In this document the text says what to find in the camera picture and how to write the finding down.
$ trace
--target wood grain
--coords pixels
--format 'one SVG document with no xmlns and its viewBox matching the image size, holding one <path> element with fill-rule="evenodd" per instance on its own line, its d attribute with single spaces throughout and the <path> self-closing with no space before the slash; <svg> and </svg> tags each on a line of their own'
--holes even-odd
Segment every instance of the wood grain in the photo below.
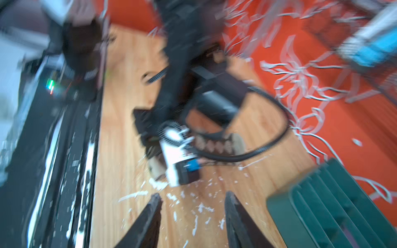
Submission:
<svg viewBox="0 0 397 248">
<path fill-rule="evenodd" d="M 147 163 L 142 159 L 144 148 L 139 142 L 131 111 L 137 106 L 149 108 L 156 99 L 159 82 L 145 86 L 141 76 L 165 67 L 166 59 L 161 52 L 164 40 L 119 26 L 113 26 L 112 33 L 117 38 L 108 54 L 91 227 L 93 248 L 115 246 L 150 195 L 158 191 L 149 183 Z M 243 60 L 231 59 L 230 73 L 261 85 Z M 247 148 L 252 149 L 272 139 L 284 121 L 272 104 L 250 95 L 230 131 L 239 133 Z M 314 164 L 292 133 L 274 149 L 241 164 L 248 165 L 263 156 L 268 157 L 242 171 L 237 166 L 204 167 L 200 182 L 162 190 L 160 195 L 164 203 L 158 247 L 183 247 L 186 240 L 189 241 L 186 247 L 228 247 L 226 225 L 223 229 L 220 226 L 225 215 L 227 190 L 233 191 L 245 204 L 250 216 L 275 247 L 285 247 L 266 209 L 266 198 Z M 118 202 L 121 197 L 141 190 L 147 190 L 148 194 Z M 167 193 L 175 195 L 180 203 L 170 200 Z M 200 213 L 200 203 L 213 208 L 214 212 L 204 209 Z M 197 230 L 193 236 L 196 215 Z"/>
</svg>

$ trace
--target beige object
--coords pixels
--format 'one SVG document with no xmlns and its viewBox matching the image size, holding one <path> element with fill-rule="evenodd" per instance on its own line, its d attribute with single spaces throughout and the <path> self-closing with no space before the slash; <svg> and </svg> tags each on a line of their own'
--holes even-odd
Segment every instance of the beige object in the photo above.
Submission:
<svg viewBox="0 0 397 248">
<path fill-rule="evenodd" d="M 225 216 L 225 193 L 231 190 L 270 242 L 275 247 L 286 247 L 267 211 L 266 198 L 300 172 L 314 166 L 296 136 L 290 132 L 269 152 L 241 163 L 241 166 L 248 165 L 273 154 L 243 170 L 238 166 L 206 166 L 201 169 L 202 181 L 198 183 L 175 188 L 167 186 L 161 191 L 154 189 L 153 182 L 149 181 L 148 166 L 144 162 L 138 163 L 145 149 L 133 128 L 130 114 L 137 106 L 151 107 L 154 104 L 159 82 L 145 86 L 141 76 L 166 66 L 160 52 L 164 41 L 119 26 L 113 26 L 111 33 L 117 38 L 109 46 L 90 246 L 113 248 L 141 213 L 150 195 L 159 192 L 164 201 L 159 248 L 183 247 L 187 240 L 186 248 L 228 247 L 226 225 L 222 230 L 221 223 Z M 257 75 L 244 60 L 232 59 L 230 72 L 260 85 Z M 228 131 L 236 131 L 244 139 L 247 149 L 252 149 L 270 141 L 281 131 L 284 121 L 271 103 L 250 94 Z M 197 125 L 211 131 L 201 119 Z M 138 195 L 118 202 L 123 196 L 146 190 L 146 196 Z M 214 211 L 200 208 L 201 203 Z M 193 236 L 196 215 L 197 229 Z"/>
</svg>

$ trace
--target white debris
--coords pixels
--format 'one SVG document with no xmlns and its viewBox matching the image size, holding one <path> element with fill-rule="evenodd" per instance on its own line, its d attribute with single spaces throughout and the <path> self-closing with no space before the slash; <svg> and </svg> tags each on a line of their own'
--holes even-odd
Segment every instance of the white debris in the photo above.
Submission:
<svg viewBox="0 0 397 248">
<path fill-rule="evenodd" d="M 253 164 L 255 164 L 255 163 L 258 163 L 258 162 L 260 162 L 260 161 L 262 161 L 262 160 L 264 160 L 265 158 L 268 158 L 268 157 L 270 157 L 270 156 L 273 156 L 273 154 L 269 154 L 269 155 L 267 155 L 267 156 L 264 156 L 263 158 L 258 159 L 257 161 L 253 161 L 252 163 L 249 163 L 249 164 L 247 164 L 247 165 L 244 166 L 244 167 L 239 166 L 239 170 L 242 171 L 244 168 L 247 168 L 248 166 L 251 166 L 251 165 L 253 165 Z"/>
<path fill-rule="evenodd" d="M 167 197 L 168 197 L 168 199 L 173 200 L 173 201 L 177 200 L 176 196 L 173 196 L 170 193 L 167 193 Z"/>
<path fill-rule="evenodd" d="M 167 182 L 156 182 L 153 178 L 149 179 L 149 183 L 153 186 L 154 189 L 162 191 L 168 185 Z"/>
<path fill-rule="evenodd" d="M 204 206 L 204 204 L 203 204 L 202 202 L 200 203 L 199 206 L 197 206 L 197 208 L 198 208 L 198 211 L 199 211 L 200 213 L 202 213 L 202 209 L 203 209 L 203 208 L 205 208 L 207 211 L 209 211 L 209 212 L 211 212 L 211 213 L 215 211 L 213 208 Z"/>
<path fill-rule="evenodd" d="M 146 196 L 148 193 L 149 192 L 147 190 L 146 191 L 138 191 L 138 192 L 135 192 L 135 193 L 132 193 L 132 194 L 129 194 L 129 195 L 121 197 L 119 199 L 119 202 L 124 201 L 124 200 L 126 200 L 128 198 L 132 198 L 132 197 L 135 198 L 136 196 Z"/>
<path fill-rule="evenodd" d="M 219 227 L 223 230 L 223 225 L 225 224 L 225 217 L 221 220 L 221 221 L 219 221 Z"/>
<path fill-rule="evenodd" d="M 195 218 L 195 228 L 193 229 L 193 231 L 192 231 L 192 235 L 194 236 L 194 235 L 196 235 L 196 231 L 197 231 L 197 220 L 199 219 L 199 217 L 196 215 L 196 218 Z"/>
<path fill-rule="evenodd" d="M 358 139 L 353 138 L 353 139 L 351 139 L 351 140 L 352 140 L 353 143 L 356 144 L 357 146 L 362 146 L 362 142 L 359 141 Z"/>
</svg>

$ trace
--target brown object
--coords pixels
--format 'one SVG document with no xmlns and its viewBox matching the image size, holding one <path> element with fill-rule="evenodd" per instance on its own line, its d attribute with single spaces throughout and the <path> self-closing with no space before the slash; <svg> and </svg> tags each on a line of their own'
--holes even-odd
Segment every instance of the brown object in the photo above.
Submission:
<svg viewBox="0 0 397 248">
<path fill-rule="evenodd" d="M 138 164 L 145 149 L 133 128 L 130 114 L 137 106 L 151 107 L 157 97 L 159 82 L 145 86 L 140 78 L 147 71 L 160 71 L 166 66 L 166 59 L 160 53 L 164 41 L 119 26 L 113 26 L 111 32 L 117 38 L 109 47 L 104 86 L 92 248 L 113 248 L 139 216 L 151 194 L 159 192 L 149 183 L 146 159 Z M 257 75 L 244 60 L 231 59 L 230 72 L 239 79 L 253 79 L 260 85 Z M 239 133 L 247 149 L 252 149 L 270 141 L 281 131 L 284 121 L 271 103 L 250 94 L 228 131 Z M 195 123 L 211 132 L 202 118 Z M 228 247 L 226 224 L 221 225 L 227 190 L 235 193 L 275 247 L 285 247 L 266 209 L 266 198 L 314 163 L 292 132 L 275 148 L 241 163 L 241 166 L 264 156 L 269 157 L 242 171 L 238 166 L 206 166 L 201 169 L 202 181 L 175 188 L 167 186 L 160 191 L 164 204 L 158 247 L 183 247 L 187 240 L 186 248 Z M 138 191 L 148 191 L 148 194 L 118 202 L 121 197 Z M 170 200 L 167 193 L 175 196 L 179 204 Z M 214 211 L 199 208 L 201 202 Z M 195 215 L 198 216 L 197 229 L 193 236 Z"/>
</svg>

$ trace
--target black cable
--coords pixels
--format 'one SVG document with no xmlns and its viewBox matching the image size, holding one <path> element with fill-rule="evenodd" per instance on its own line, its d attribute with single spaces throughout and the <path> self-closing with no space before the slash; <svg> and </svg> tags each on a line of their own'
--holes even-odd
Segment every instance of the black cable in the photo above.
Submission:
<svg viewBox="0 0 397 248">
<path fill-rule="evenodd" d="M 250 87 L 248 87 L 248 89 L 251 92 L 259 94 L 263 98 L 270 100 L 273 104 L 275 104 L 283 112 L 283 114 L 285 116 L 285 119 L 286 119 L 283 131 L 279 135 L 277 135 L 274 140 L 270 141 L 269 143 L 264 144 L 263 146 L 260 146 L 257 149 L 255 149 L 255 150 L 253 150 L 251 152 L 242 154 L 242 155 L 220 156 L 220 155 L 217 155 L 217 154 L 214 154 L 214 153 L 209 153 L 209 152 L 202 151 L 202 150 L 200 150 L 200 149 L 198 149 L 196 147 L 193 147 L 193 146 L 187 148 L 190 152 L 192 152 L 194 154 L 197 154 L 197 155 L 199 155 L 201 157 L 208 158 L 210 160 L 216 160 L 216 161 L 221 161 L 221 162 L 226 162 L 226 163 L 235 163 L 235 162 L 240 162 L 240 161 L 247 160 L 249 158 L 257 156 L 257 155 L 259 155 L 259 154 L 261 154 L 261 153 L 273 148 L 279 141 L 281 141 L 282 138 L 284 138 L 286 136 L 286 134 L 287 134 L 287 132 L 289 130 L 289 112 L 288 112 L 288 110 L 280 102 L 278 102 L 271 95 L 269 95 L 268 93 L 263 91 L 261 88 L 258 88 L 258 87 L 255 87 L 255 86 L 250 86 Z M 179 127 L 177 127 L 176 124 L 179 125 L 176 122 L 173 122 L 173 126 L 168 126 L 168 124 L 164 124 L 164 126 L 161 125 L 160 129 L 165 128 L 165 127 L 173 127 L 173 128 L 176 128 L 177 130 L 180 131 L 181 126 L 179 125 Z M 160 138 L 164 139 L 166 142 L 168 142 L 168 143 L 170 143 L 171 145 L 174 145 L 174 146 L 181 146 L 183 144 L 181 141 L 171 140 L 170 138 L 168 138 L 165 135 L 160 136 Z"/>
<path fill-rule="evenodd" d="M 141 80 L 143 80 L 145 77 L 147 77 L 147 75 L 149 75 L 150 73 L 152 73 L 151 71 L 146 72 L 145 74 L 143 74 L 143 76 L 141 77 Z M 149 85 L 151 83 L 156 82 L 157 80 L 159 80 L 161 77 L 163 77 L 165 74 L 167 73 L 167 67 L 162 69 L 161 72 L 157 73 L 156 75 L 154 75 L 151 79 L 149 79 L 146 84 Z"/>
</svg>

